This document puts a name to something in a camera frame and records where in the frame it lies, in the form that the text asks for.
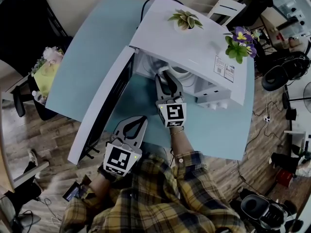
succulent plant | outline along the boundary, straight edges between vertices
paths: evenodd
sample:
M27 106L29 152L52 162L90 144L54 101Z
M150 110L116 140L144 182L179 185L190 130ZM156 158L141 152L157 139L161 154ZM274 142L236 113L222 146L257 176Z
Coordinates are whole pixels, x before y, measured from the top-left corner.
M177 13L173 14L173 16L168 19L168 21L177 20L177 25L181 27L182 30L193 29L194 26L198 26L199 28L203 29L203 25L196 15L189 11L183 10L176 10L176 12Z

yellow paper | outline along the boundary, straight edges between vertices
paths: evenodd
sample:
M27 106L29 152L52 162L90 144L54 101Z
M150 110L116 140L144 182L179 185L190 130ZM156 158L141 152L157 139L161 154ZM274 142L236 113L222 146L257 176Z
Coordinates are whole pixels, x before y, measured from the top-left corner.
M53 80L59 68L59 64L51 64L46 62L42 67L34 74L35 82L43 96L47 97L50 93Z

white bottle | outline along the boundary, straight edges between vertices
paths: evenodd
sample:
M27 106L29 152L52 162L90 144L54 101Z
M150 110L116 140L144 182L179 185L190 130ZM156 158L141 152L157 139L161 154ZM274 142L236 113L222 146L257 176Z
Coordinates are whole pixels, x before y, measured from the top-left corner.
M33 91L31 94L34 97L34 100L36 100L38 103L41 103L41 104L45 103L44 96L42 95L40 91Z

purple flower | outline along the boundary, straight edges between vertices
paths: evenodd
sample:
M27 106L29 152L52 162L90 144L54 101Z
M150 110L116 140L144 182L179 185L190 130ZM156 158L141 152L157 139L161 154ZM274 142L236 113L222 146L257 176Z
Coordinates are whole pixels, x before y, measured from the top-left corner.
M253 41L253 38L252 36L250 36L244 28L242 27L236 27L235 28L235 35L233 35L233 40L234 41L237 41L237 42L241 42L241 43L244 43L244 42L252 42Z
M246 49L247 49L249 56L251 56L252 58L255 58L255 56L257 54L257 50L255 48L255 45L254 44L246 44Z

yellow flower center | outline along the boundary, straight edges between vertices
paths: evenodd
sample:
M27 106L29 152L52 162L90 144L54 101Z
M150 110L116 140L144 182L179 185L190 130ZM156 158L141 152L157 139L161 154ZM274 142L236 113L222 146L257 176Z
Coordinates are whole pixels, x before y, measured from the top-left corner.
M242 34L242 32L239 32L238 40L246 40L246 37Z

